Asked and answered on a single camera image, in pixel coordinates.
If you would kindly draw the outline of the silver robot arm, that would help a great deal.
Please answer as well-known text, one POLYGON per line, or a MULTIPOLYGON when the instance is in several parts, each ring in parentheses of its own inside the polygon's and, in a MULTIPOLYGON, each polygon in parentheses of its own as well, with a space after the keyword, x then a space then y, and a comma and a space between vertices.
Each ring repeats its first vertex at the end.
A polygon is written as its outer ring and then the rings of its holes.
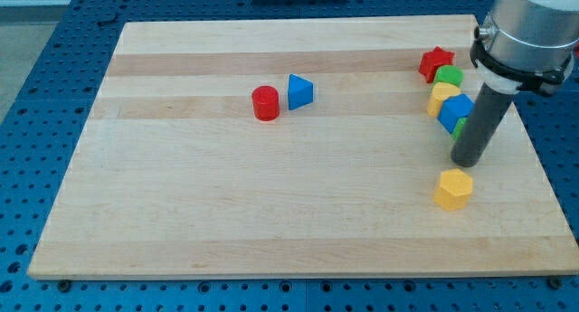
POLYGON ((551 96, 573 70, 577 43, 578 0, 494 0, 470 59, 498 93, 551 96))

